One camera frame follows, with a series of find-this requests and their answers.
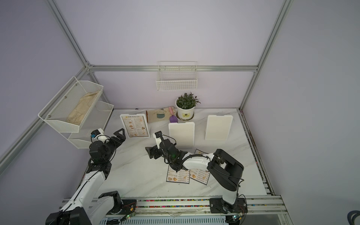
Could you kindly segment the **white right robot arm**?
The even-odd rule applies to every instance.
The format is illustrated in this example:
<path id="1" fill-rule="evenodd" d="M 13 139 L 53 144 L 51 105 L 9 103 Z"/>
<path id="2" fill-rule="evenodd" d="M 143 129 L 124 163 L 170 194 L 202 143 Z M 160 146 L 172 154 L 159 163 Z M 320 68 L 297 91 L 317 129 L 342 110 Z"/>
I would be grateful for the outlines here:
<path id="1" fill-rule="evenodd" d="M 238 190 L 243 182 L 244 166 L 222 149 L 210 154 L 191 154 L 180 151 L 170 140 L 157 141 L 153 147 L 145 147 L 150 159 L 162 157 L 174 171 L 208 171 L 223 188 L 220 198 L 210 199 L 211 213 L 247 213 L 245 198 L 239 198 Z"/>

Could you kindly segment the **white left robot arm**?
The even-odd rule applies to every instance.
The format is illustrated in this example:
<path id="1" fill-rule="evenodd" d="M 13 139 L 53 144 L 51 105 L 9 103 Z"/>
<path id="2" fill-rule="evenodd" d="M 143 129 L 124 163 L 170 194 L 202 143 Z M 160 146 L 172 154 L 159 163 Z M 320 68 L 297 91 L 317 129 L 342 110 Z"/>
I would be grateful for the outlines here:
<path id="1" fill-rule="evenodd" d="M 46 225 L 98 225 L 107 213 L 116 214 L 122 210 L 123 201 L 118 191 L 100 194 L 96 206 L 91 207 L 91 203 L 109 176 L 117 148 L 125 140 L 123 128 L 114 132 L 112 137 L 105 135 L 100 128 L 91 132 L 91 158 L 85 176 L 71 199 L 58 212 L 47 217 Z"/>

